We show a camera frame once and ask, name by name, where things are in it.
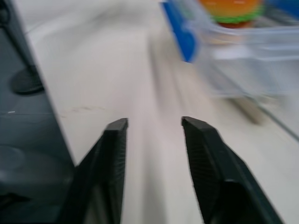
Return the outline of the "blue container lid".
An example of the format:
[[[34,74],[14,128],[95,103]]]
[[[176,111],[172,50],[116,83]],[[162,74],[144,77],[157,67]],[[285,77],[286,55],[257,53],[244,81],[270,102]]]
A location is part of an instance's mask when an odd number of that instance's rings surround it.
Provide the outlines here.
[[[173,32],[182,60],[192,63],[199,50],[200,41],[192,31],[190,19],[176,0],[163,0],[160,4]]]

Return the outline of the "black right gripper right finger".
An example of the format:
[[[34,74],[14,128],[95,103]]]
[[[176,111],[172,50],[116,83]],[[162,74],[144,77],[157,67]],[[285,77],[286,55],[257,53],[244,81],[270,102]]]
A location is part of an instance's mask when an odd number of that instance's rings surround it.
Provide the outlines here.
[[[181,124],[204,224],[284,224],[247,164],[214,127],[187,116]]]

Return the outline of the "black round stand base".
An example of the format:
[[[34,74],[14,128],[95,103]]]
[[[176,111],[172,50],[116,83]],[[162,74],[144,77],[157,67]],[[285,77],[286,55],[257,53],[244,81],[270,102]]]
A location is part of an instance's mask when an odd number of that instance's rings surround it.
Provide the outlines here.
[[[19,95],[30,95],[44,90],[35,66],[17,72],[10,80],[11,90]]]

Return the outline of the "clear plastic food container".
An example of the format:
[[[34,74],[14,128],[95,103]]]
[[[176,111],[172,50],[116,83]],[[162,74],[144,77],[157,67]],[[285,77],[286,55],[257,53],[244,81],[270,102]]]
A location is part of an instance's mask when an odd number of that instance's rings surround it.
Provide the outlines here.
[[[216,24],[197,0],[185,4],[209,92],[253,102],[299,141],[299,0],[262,0],[262,14],[240,29]]]

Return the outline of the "toy hamburger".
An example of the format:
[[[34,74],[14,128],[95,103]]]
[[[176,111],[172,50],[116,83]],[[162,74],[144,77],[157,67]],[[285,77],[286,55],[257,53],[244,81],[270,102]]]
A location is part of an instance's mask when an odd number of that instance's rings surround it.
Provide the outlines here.
[[[225,28],[249,28],[263,12],[263,0],[198,0],[211,19]]]

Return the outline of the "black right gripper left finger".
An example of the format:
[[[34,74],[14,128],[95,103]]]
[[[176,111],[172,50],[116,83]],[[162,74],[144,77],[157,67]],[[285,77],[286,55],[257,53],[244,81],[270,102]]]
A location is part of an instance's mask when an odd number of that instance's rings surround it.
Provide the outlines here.
[[[61,224],[121,224],[128,119],[108,124],[76,167]]]

